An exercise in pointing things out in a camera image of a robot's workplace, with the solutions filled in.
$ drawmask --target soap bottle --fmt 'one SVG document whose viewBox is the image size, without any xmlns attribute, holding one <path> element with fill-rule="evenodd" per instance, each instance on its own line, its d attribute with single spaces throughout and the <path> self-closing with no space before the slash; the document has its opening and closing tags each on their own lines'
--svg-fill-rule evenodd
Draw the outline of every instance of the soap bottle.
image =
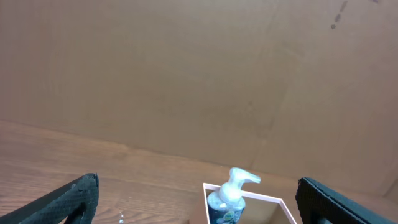
<svg viewBox="0 0 398 224">
<path fill-rule="evenodd" d="M 246 202 L 242 197 L 244 183 L 260 183 L 261 178 L 240 168 L 232 168 L 229 181 L 207 197 L 210 224 L 236 224 Z"/>
</svg>

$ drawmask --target white box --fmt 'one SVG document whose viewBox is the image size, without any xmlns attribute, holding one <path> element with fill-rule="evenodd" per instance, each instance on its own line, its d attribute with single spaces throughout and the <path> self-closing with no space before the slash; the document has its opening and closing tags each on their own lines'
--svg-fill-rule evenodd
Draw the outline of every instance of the white box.
<svg viewBox="0 0 398 224">
<path fill-rule="evenodd" d="M 190 216 L 190 224 L 210 224 L 207 196 L 220 186 L 203 183 L 199 203 Z M 297 224 L 281 198 L 243 191 L 246 208 L 238 224 Z"/>
</svg>

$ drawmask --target brown cardboard backdrop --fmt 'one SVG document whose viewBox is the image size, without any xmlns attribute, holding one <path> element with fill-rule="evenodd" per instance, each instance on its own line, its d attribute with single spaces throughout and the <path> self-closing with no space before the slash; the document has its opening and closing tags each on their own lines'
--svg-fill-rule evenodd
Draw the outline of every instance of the brown cardboard backdrop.
<svg viewBox="0 0 398 224">
<path fill-rule="evenodd" d="M 385 197 L 390 201 L 398 204 L 398 179 L 394 182 L 391 188 L 387 191 Z"/>
<path fill-rule="evenodd" d="M 382 195 L 398 176 L 397 10 L 0 0 L 0 119 Z"/>
</svg>

